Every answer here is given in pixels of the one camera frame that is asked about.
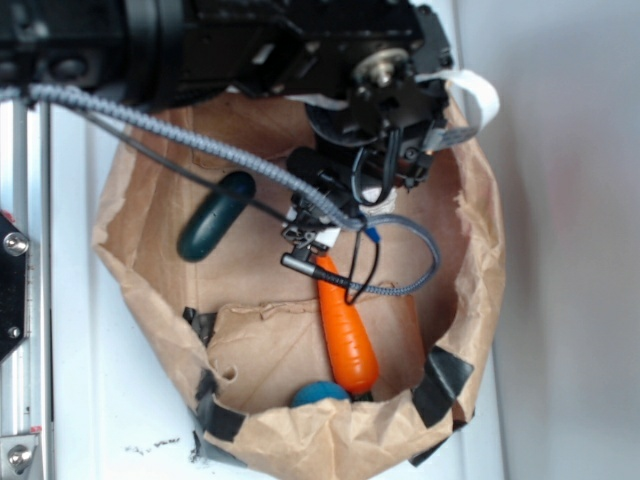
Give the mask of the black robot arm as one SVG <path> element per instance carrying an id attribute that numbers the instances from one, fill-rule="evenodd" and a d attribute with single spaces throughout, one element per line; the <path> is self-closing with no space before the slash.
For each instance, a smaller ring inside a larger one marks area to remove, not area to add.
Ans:
<path id="1" fill-rule="evenodd" d="M 354 215 L 428 174 L 449 103 L 437 15 L 408 1 L 5 1 L 1 96 L 159 110 L 299 96 L 293 174 Z"/>

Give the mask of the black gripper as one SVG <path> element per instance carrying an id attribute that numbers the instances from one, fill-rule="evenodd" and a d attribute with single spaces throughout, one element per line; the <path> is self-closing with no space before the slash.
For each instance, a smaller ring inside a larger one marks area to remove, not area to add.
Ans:
<path id="1" fill-rule="evenodd" d="M 350 216 L 424 181 L 448 95 L 443 80 L 421 80 L 418 68 L 407 51 L 385 49 L 353 68 L 345 105 L 307 101 L 316 145 L 295 149 L 287 170 Z"/>

